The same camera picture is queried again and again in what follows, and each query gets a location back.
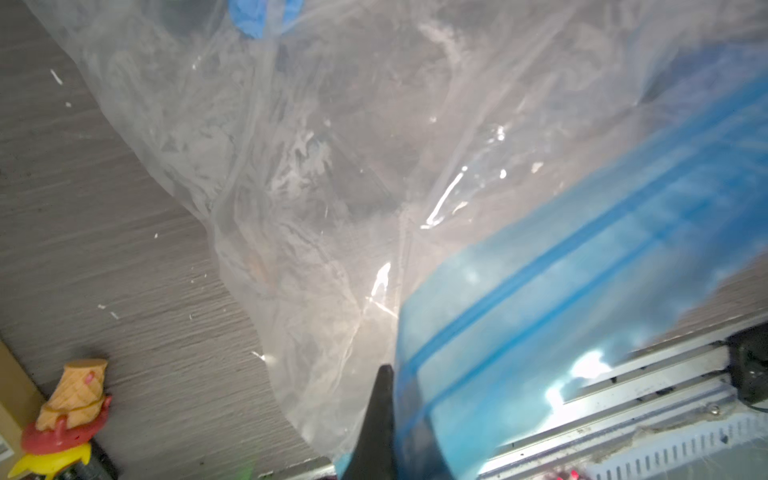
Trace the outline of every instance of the plastic bag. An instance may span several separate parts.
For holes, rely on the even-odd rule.
[[[206,224],[281,409],[333,458],[402,301],[674,122],[637,106],[678,52],[765,25],[758,0],[306,0],[287,30],[270,2],[254,39],[223,0],[27,3]]]
[[[401,312],[400,477],[476,477],[768,246],[767,134],[768,71],[444,262]]]

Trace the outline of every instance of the white debris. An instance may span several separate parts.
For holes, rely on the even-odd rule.
[[[64,82],[61,81],[61,79],[58,77],[58,75],[56,75],[56,72],[53,70],[53,68],[51,69],[51,75],[53,75],[53,79],[56,80],[56,83],[58,83],[59,85],[63,85],[64,84]]]
[[[456,205],[456,208],[454,208],[454,209],[453,209],[453,211],[451,212],[451,214],[455,214],[456,212],[458,212],[458,211],[459,211],[459,210],[461,210],[462,208],[466,207],[467,205],[469,205],[469,202],[465,202],[465,201],[464,201],[464,202],[461,202],[460,204]]]

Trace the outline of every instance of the cardboard box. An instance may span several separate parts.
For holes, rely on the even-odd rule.
[[[43,403],[43,395],[0,342],[0,480],[24,455],[22,430],[38,418]]]

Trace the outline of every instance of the gray wood surface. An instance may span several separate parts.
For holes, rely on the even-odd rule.
[[[127,480],[241,478],[312,457],[250,353],[256,331],[203,226],[21,2],[0,4],[0,38],[2,340],[45,394],[69,359],[109,358],[98,440]]]

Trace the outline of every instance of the red toy base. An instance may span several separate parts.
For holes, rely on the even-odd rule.
[[[35,423],[27,425],[22,433],[22,449],[33,455],[48,455],[63,452],[78,445],[90,441],[96,432],[104,427],[109,416],[109,404],[112,396],[107,396],[101,405],[101,411],[93,422],[80,425],[73,429],[67,428],[67,416],[62,415],[56,419],[53,430],[37,430]]]

